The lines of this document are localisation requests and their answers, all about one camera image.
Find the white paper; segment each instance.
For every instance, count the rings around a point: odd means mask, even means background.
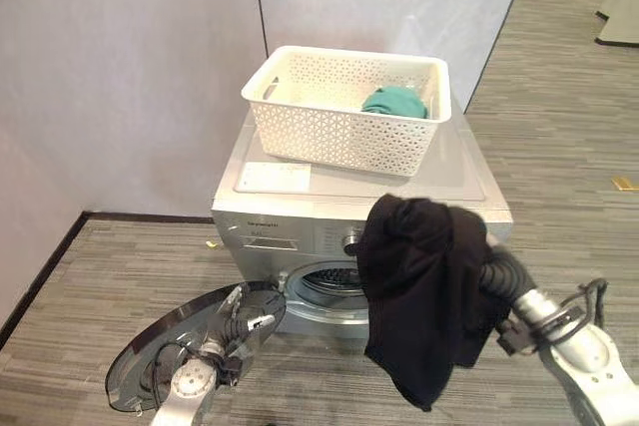
[[[240,192],[272,192],[304,194],[311,184],[311,164],[246,162],[238,190]]]

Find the plastic basket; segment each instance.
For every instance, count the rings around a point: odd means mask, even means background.
[[[413,89],[429,118],[362,112],[365,99],[388,85]],[[448,67],[428,57],[280,47],[242,96],[270,155],[405,177],[450,119]]]

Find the washing machine drum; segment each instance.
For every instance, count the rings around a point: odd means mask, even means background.
[[[308,307],[343,311],[367,311],[366,298],[354,261],[321,261],[291,274],[287,284],[289,298]]]

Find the silver washing machine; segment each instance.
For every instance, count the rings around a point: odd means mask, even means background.
[[[244,278],[271,281],[285,294],[279,331],[367,338],[352,246],[386,193],[464,207],[507,239],[508,205],[459,108],[452,110],[411,179],[271,157],[247,115],[212,213]]]

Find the teal cloth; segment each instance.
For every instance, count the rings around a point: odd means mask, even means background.
[[[405,87],[388,86],[375,90],[363,103],[361,110],[373,114],[428,118],[428,109],[421,99]]]

